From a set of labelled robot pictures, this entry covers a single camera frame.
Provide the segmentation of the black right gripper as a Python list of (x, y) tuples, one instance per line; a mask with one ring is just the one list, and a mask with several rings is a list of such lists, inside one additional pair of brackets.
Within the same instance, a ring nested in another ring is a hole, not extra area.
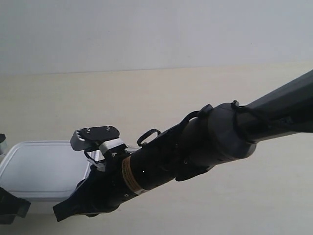
[(123, 182), (122, 160), (129, 156), (124, 149), (112, 149), (105, 153), (100, 163), (106, 165), (106, 171), (90, 167), (88, 177), (80, 181), (75, 191), (64, 201), (52, 207), (57, 222), (71, 216), (98, 215), (118, 209), (125, 201), (123, 194), (130, 192)]

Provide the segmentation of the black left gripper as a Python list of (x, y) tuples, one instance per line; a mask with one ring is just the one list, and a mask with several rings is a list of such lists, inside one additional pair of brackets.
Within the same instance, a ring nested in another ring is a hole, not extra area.
[(31, 203), (0, 188), (0, 217), (25, 218)]

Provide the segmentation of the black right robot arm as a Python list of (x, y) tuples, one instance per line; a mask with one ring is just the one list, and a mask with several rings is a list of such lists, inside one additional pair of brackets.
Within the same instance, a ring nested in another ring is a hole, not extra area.
[(313, 73), (301, 75), (248, 105), (204, 106), (161, 132), (150, 129), (131, 148), (113, 126), (78, 129), (70, 144), (90, 162), (89, 175), (53, 207), (57, 221), (110, 213), (172, 180), (245, 159), (261, 141), (313, 131)]

